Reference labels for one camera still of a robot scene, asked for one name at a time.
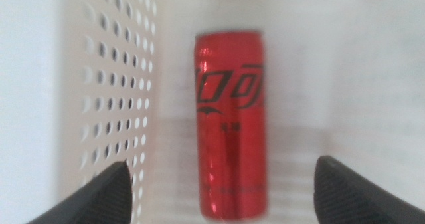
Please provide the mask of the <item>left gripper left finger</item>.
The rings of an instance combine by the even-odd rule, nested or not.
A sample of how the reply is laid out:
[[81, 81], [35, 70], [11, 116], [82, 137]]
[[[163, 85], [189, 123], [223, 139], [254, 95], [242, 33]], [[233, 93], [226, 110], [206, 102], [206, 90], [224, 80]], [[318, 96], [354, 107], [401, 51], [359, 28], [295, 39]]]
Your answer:
[[131, 222], [132, 188], [128, 165], [115, 162], [32, 224], [124, 224]]

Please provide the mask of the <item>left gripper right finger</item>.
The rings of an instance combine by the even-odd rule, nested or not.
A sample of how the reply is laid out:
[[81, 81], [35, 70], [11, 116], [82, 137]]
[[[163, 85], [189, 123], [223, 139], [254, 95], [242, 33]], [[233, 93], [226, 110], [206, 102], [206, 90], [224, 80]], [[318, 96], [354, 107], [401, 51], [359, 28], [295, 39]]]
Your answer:
[[317, 159], [313, 203], [320, 223], [423, 224], [424, 211], [365, 179], [332, 156]]

